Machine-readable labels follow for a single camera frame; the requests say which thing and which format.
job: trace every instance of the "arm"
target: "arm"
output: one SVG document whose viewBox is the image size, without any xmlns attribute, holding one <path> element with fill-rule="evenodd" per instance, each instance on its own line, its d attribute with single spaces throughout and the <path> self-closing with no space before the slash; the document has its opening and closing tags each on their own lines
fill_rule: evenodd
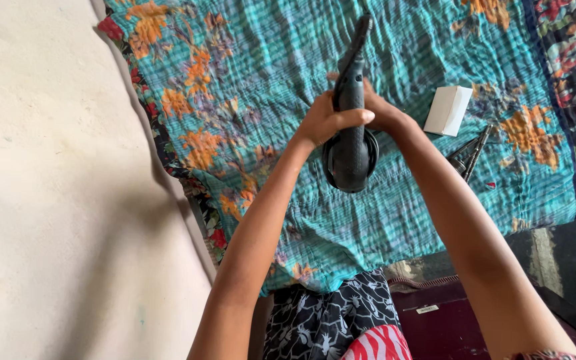
<svg viewBox="0 0 576 360">
<path fill-rule="evenodd" d="M 316 98 L 230 239 L 188 359 L 246 358 L 255 303 L 302 165 L 316 146 L 338 130 L 373 118 L 367 110 L 333 113 L 330 92 Z"/>
<path fill-rule="evenodd" d="M 576 354 L 468 184 L 413 119 L 377 96 L 369 83 L 365 88 L 366 109 L 376 114 L 371 126 L 391 135 L 404 155 L 491 358 L 546 349 Z"/>
</svg>

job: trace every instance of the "sticker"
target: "sticker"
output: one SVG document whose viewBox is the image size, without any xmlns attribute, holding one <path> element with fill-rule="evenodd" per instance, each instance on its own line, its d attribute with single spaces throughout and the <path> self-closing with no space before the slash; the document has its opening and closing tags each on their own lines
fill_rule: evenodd
<svg viewBox="0 0 576 360">
<path fill-rule="evenodd" d="M 439 310 L 439 307 L 437 305 L 430 305 L 430 306 L 422 307 L 421 309 L 417 309 L 417 314 L 423 314 L 423 313 L 427 313 L 429 311 L 435 311 L 435 310 Z"/>
</svg>

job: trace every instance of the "right arm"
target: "right arm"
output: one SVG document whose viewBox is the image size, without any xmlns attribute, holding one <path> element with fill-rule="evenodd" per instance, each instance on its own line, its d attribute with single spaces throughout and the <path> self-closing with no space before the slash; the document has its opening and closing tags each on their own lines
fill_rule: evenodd
<svg viewBox="0 0 576 360">
<path fill-rule="evenodd" d="M 372 127 L 392 136 L 415 177 L 491 358 L 546 349 L 576 354 L 468 184 L 411 117 L 370 91 L 368 83 Z"/>
</svg>

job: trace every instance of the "beige wall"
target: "beige wall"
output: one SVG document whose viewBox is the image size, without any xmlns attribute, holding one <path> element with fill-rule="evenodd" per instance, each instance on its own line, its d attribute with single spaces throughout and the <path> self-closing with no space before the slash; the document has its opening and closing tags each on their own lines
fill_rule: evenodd
<svg viewBox="0 0 576 360">
<path fill-rule="evenodd" d="M 0 359 L 183 359 L 210 290 L 98 15 L 0 0 Z"/>
</svg>

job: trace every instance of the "white box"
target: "white box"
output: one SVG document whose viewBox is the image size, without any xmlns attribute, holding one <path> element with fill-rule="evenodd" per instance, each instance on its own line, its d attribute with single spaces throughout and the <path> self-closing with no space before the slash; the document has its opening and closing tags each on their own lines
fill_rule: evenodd
<svg viewBox="0 0 576 360">
<path fill-rule="evenodd" d="M 437 88 L 424 131 L 433 134 L 457 136 L 472 89 L 461 86 Z"/>
</svg>

